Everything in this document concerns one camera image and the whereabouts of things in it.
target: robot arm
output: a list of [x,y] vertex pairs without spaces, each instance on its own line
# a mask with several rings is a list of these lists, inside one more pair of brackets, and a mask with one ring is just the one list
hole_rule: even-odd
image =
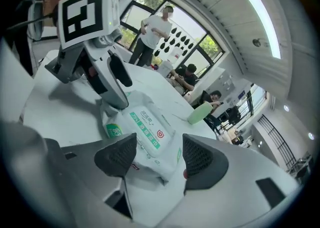
[[121,39],[118,0],[61,0],[58,5],[59,55],[45,67],[68,83],[85,74],[93,89],[116,109],[129,103],[118,84],[132,80],[113,46]]

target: red logo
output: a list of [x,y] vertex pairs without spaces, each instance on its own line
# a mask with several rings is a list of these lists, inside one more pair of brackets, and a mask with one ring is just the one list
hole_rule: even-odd
[[159,138],[163,138],[164,137],[164,133],[162,131],[160,131],[160,130],[158,130],[158,132],[156,134],[157,134],[157,136]]
[[140,168],[138,168],[135,164],[131,164],[131,166],[132,166],[135,170],[140,170]]

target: green foliage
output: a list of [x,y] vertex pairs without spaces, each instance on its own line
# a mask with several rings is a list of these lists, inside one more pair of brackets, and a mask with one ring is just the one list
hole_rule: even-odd
[[137,0],[138,3],[148,6],[152,9],[158,8],[160,4],[162,4],[164,0]]
[[162,63],[162,59],[160,57],[156,57],[156,56],[152,56],[152,61],[151,61],[151,64],[152,65],[155,65],[157,64],[158,66],[160,66],[160,64]]
[[210,56],[213,57],[219,51],[218,45],[212,40],[210,36],[206,36],[200,43],[200,47]]
[[126,47],[126,48],[129,48],[131,43],[133,42],[133,40],[135,39],[136,37],[136,34],[134,32],[132,32],[131,30],[129,29],[126,29],[124,27],[120,27],[122,33],[123,33],[123,37],[121,38],[120,40],[120,43]]
[[171,6],[172,8],[175,8],[175,6],[174,6],[173,4],[170,4],[170,3],[167,3],[167,4],[165,5],[165,7],[167,7],[167,6]]

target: white table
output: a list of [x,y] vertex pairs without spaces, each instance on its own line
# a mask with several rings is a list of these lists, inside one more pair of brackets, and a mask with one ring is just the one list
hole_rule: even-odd
[[[96,104],[100,96],[85,79],[63,84],[45,69],[45,64],[57,55],[58,50],[50,51],[35,75],[35,86],[26,102],[24,124],[42,137],[55,139],[62,147],[105,139]],[[216,138],[204,121],[195,125],[183,121],[193,108],[159,73],[131,64],[126,66],[133,85],[122,86],[122,89],[147,93],[181,134],[181,140],[183,133]],[[127,184],[134,221],[155,226],[178,204],[183,198],[185,168],[185,162],[180,161],[172,179],[166,186],[159,184],[156,191],[143,189],[140,184]]]

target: fluorescent light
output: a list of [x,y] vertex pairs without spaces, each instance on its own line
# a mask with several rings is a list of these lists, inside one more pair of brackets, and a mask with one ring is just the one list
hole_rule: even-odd
[[263,5],[261,0],[249,0],[249,1],[252,4],[253,8],[255,9],[256,13],[258,14],[262,22],[262,25],[264,27],[264,30],[269,40],[272,56],[277,59],[281,59],[280,48],[279,48],[279,43],[278,43],[277,35],[275,32],[275,28],[272,24],[271,18],[265,6]]
[[311,133],[309,133],[308,136],[309,136],[309,138],[310,138],[311,140],[314,140],[314,139],[315,139],[315,136],[314,136],[313,134],[311,134]]

